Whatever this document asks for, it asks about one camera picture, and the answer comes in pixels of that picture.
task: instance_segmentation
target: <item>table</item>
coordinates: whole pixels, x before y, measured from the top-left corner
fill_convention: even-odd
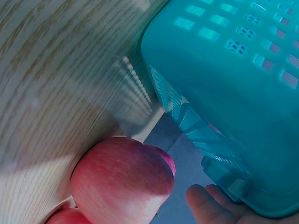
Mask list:
[[[103,138],[161,117],[140,53],[165,0],[0,1],[0,223],[44,224]]]

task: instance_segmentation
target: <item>teal plastic basket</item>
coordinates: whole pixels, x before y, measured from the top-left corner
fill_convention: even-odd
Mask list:
[[[159,101],[235,201],[299,211],[299,3],[171,0],[142,54]]]

